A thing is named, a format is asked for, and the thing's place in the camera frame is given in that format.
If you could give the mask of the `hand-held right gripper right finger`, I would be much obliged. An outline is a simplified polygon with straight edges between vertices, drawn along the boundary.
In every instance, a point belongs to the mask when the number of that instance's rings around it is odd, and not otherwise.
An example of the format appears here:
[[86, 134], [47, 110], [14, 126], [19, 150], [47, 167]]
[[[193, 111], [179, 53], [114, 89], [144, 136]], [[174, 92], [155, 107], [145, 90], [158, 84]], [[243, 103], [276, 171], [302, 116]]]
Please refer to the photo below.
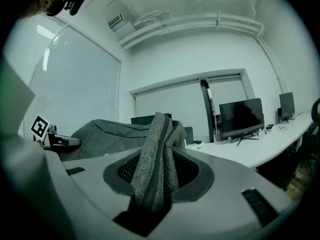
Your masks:
[[[298, 206], [282, 189], [251, 168], [195, 150], [188, 149], [186, 153], [211, 167], [213, 184], [198, 200], [173, 204], [150, 233], [151, 240], [262, 239]], [[261, 225], [242, 194], [249, 189], [256, 189], [277, 213], [267, 227]]]

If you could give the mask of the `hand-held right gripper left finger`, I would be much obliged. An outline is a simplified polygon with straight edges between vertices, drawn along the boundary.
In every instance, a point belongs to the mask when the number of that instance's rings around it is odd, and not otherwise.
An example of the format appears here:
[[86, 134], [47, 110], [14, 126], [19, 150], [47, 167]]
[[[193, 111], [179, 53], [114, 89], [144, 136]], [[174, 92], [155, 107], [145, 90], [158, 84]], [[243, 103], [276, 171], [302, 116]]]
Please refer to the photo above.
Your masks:
[[114, 219], [118, 214], [128, 209], [131, 198], [128, 195], [116, 193], [107, 185], [103, 178], [104, 170], [110, 164], [138, 150], [138, 148], [132, 148], [95, 158], [63, 161], [62, 164], [65, 169], [84, 168], [84, 171], [73, 174], [70, 177], [96, 208], [101, 210], [108, 218]]

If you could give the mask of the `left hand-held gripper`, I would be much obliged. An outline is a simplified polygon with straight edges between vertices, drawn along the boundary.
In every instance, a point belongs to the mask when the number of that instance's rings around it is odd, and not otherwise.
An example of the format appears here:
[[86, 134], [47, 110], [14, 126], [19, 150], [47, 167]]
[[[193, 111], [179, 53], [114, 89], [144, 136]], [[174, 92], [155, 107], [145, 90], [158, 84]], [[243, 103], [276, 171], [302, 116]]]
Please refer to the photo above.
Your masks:
[[52, 147], [78, 147], [82, 144], [78, 138], [58, 135], [56, 125], [40, 115], [35, 117], [30, 131], [33, 134], [33, 140], [45, 150], [51, 150]]

